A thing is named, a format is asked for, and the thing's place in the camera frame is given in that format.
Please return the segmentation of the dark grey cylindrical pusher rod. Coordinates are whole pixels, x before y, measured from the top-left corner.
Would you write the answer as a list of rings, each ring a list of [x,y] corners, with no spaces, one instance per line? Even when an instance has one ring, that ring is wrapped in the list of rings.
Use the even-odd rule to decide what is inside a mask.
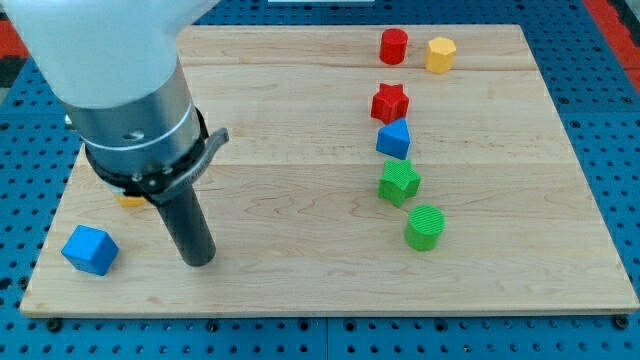
[[[157,209],[187,265],[204,266],[215,257],[215,242],[192,186]]]

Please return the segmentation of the black clamp ring with lever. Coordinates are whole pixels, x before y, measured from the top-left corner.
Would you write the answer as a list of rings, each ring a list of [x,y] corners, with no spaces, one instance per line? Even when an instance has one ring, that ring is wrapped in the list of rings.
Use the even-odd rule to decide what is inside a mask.
[[[200,110],[195,106],[190,110],[175,130],[150,142],[109,149],[85,140],[86,158],[116,194],[165,206],[184,191],[192,190],[215,153],[229,141],[226,128],[209,133]],[[184,124],[195,130],[192,143],[182,130]]]

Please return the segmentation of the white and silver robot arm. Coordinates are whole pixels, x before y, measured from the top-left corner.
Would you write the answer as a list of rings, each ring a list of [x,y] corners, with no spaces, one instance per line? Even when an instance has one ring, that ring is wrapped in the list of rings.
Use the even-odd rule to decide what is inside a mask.
[[[2,6],[64,107],[96,174],[153,204],[183,261],[216,246],[193,185],[229,139],[209,131],[177,38],[217,0],[6,0]]]

